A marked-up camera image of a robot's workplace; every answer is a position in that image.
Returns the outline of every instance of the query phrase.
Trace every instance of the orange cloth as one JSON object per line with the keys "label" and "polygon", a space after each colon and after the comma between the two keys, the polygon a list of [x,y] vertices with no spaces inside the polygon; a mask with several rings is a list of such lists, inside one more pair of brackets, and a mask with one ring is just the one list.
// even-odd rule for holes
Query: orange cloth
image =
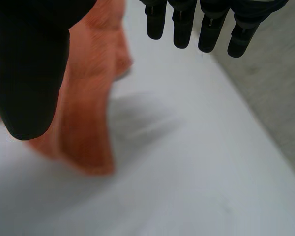
{"label": "orange cloth", "polygon": [[124,0],[98,0],[70,29],[70,54],[49,130],[26,141],[85,174],[114,171],[106,108],[112,82],[131,65],[122,29]]}

